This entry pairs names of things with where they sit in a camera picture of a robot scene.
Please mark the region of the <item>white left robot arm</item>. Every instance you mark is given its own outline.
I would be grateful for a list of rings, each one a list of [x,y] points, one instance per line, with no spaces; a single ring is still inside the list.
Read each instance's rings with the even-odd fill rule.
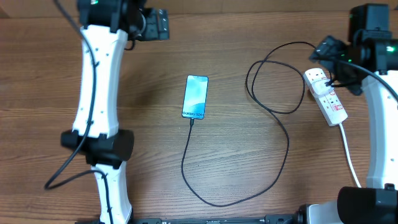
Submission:
[[[82,154],[98,186],[101,213],[97,223],[131,223],[126,166],[134,133],[118,121],[119,72],[128,45],[170,37],[169,13],[146,7],[145,1],[83,0],[77,2],[82,38],[80,99],[73,126],[61,145]]]

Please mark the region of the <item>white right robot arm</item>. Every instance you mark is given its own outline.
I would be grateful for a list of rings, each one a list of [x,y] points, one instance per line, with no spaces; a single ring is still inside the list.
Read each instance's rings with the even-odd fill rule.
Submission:
[[[366,97],[371,155],[365,186],[343,187],[335,201],[302,206],[294,223],[397,223],[397,40],[388,5],[352,8],[348,41],[327,36],[310,60],[319,67],[305,72],[305,83],[330,126],[347,118],[336,87]]]

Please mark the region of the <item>black smartphone blue screen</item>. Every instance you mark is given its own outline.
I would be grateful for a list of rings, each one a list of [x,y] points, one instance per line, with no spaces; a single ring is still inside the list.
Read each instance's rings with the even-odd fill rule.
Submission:
[[[182,117],[203,119],[205,117],[208,77],[189,75],[187,77],[182,106]]]

